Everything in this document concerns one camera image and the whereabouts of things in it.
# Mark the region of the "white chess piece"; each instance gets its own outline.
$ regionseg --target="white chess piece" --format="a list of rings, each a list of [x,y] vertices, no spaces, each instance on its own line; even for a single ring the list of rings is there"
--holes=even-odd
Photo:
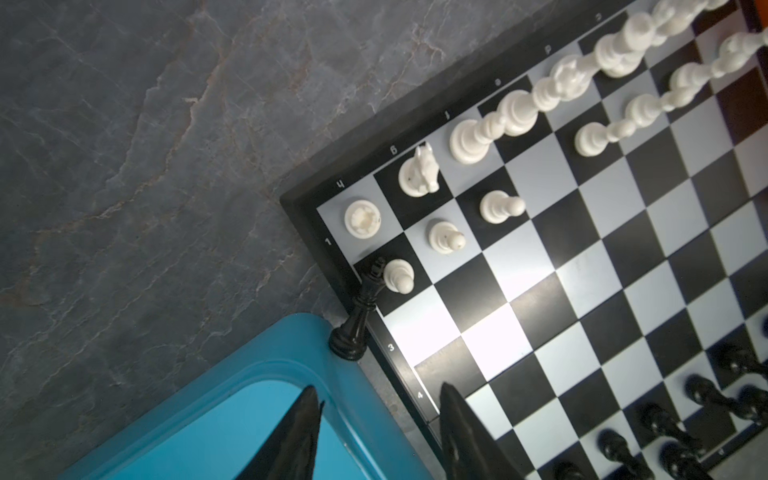
[[[393,292],[411,293],[414,279],[413,266],[405,260],[392,260],[384,267],[384,284]]]
[[[402,164],[397,179],[407,195],[423,197],[440,189],[437,181],[439,171],[440,166],[432,153],[432,146],[425,142],[416,147],[413,157]]]
[[[630,137],[636,130],[637,125],[627,118],[608,126],[597,122],[586,124],[576,133],[576,151],[583,157],[596,157],[605,151],[608,144]]]
[[[480,201],[480,215],[489,223],[502,223],[509,217],[519,217],[525,212],[525,202],[520,197],[510,197],[506,192],[493,190]]]
[[[382,224],[379,208],[368,200],[352,202],[344,213],[344,226],[353,237],[361,240],[373,237]]]
[[[493,141],[504,134],[505,122],[505,116],[497,111],[492,111],[480,121],[464,120],[451,132],[451,154],[464,165],[476,164],[488,153]]]
[[[429,231],[429,244],[436,252],[447,255],[464,248],[467,239],[453,223],[439,222]]]

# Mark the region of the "marble table surface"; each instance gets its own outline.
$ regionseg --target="marble table surface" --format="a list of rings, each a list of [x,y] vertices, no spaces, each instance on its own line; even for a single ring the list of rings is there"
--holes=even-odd
[[[287,314],[343,318],[281,193],[572,8],[3,2],[5,478],[58,474]]]

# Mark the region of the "chessboard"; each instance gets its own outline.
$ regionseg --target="chessboard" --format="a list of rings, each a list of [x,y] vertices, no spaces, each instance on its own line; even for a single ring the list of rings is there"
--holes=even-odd
[[[696,373],[727,396],[748,384],[768,389],[762,377],[717,361],[724,346],[768,360],[765,58],[712,80],[685,108],[596,157],[574,148],[582,126],[620,120],[631,98],[667,91],[681,65],[710,62],[729,35],[759,31],[751,2],[703,13],[628,76],[598,73],[585,94],[540,114],[528,133],[496,140],[476,164],[449,150],[458,122],[480,120],[510,91],[530,91],[560,58],[586,55],[654,3],[602,2],[511,46],[460,95],[444,103],[438,95],[434,108],[412,113],[415,126],[379,135],[366,154],[350,151],[282,198],[349,311],[359,274],[375,259],[412,265],[410,293],[379,295],[369,346],[436,451],[443,382],[527,478],[554,478],[563,461],[586,478],[617,475],[620,464],[597,448],[606,428],[656,478],[669,478],[658,461],[669,439],[640,418],[650,403],[704,442],[707,468],[761,430],[700,407],[684,382]],[[399,169],[424,142],[440,167],[439,189],[410,197]],[[492,190],[521,197],[525,213],[483,220],[478,207]],[[366,240],[345,228],[355,200],[380,210],[379,231]],[[427,232],[442,220],[464,233],[463,249],[430,247]]]

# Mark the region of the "black pointed object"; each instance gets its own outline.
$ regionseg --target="black pointed object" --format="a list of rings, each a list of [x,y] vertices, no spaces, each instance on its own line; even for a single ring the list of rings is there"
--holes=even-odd
[[[355,308],[343,325],[337,326],[328,338],[331,351],[345,360],[356,362],[366,352],[366,323],[368,315],[376,309],[376,297],[384,288],[382,257],[376,259],[371,270],[362,275],[362,285],[352,302]]]
[[[755,420],[755,415],[741,402],[726,397],[717,389],[714,382],[699,375],[691,375],[685,381],[685,393],[689,399],[701,406],[721,406],[744,420]]]
[[[694,438],[678,427],[672,415],[655,403],[651,403],[643,411],[642,422],[645,428],[651,430],[654,435],[658,437],[671,437],[685,445],[687,449],[699,457],[707,453],[707,449],[704,448],[704,443],[701,440]]]
[[[598,448],[605,458],[620,462],[639,480],[654,480],[654,473],[640,460],[632,456],[627,440],[613,430],[603,430],[598,437]]]
[[[747,349],[728,346],[720,354],[718,360],[720,366],[729,369],[731,372],[741,375],[744,373],[756,373],[768,380],[768,366],[758,362]]]
[[[712,480],[695,454],[677,443],[665,446],[659,460],[664,471],[677,480]]]
[[[442,466],[448,480],[522,480],[453,385],[440,389]]]
[[[306,387],[236,480],[312,480],[324,404]]]

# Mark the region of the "black chess piece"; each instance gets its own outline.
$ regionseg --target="black chess piece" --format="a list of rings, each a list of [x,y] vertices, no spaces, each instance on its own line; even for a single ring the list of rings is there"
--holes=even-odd
[[[337,326],[328,338],[331,351],[345,360],[356,362],[366,352],[366,321],[376,309],[376,297],[384,288],[384,266],[386,261],[379,257],[371,270],[362,275],[362,285],[353,299],[355,309],[343,325]]]
[[[768,380],[768,366],[758,362],[747,349],[728,346],[719,358],[720,366],[734,373],[756,373]]]
[[[572,463],[561,463],[554,468],[555,480],[586,480],[587,477]]]
[[[677,443],[670,443],[661,451],[659,460],[672,478],[679,480],[712,480],[695,454]]]
[[[726,397],[717,389],[712,380],[699,375],[691,375],[685,381],[685,393],[688,398],[701,406],[721,406],[744,420],[756,420],[754,412],[735,399]]]
[[[654,435],[671,437],[685,445],[685,447],[701,457],[707,453],[704,443],[685,432],[677,426],[672,415],[659,405],[652,403],[643,412],[643,425],[651,430]]]
[[[598,448],[605,458],[612,462],[620,462],[639,480],[654,480],[654,473],[629,451],[627,440],[613,430],[603,430],[598,437]]]
[[[756,424],[768,423],[768,392],[748,385],[741,389],[739,401],[752,412]]]

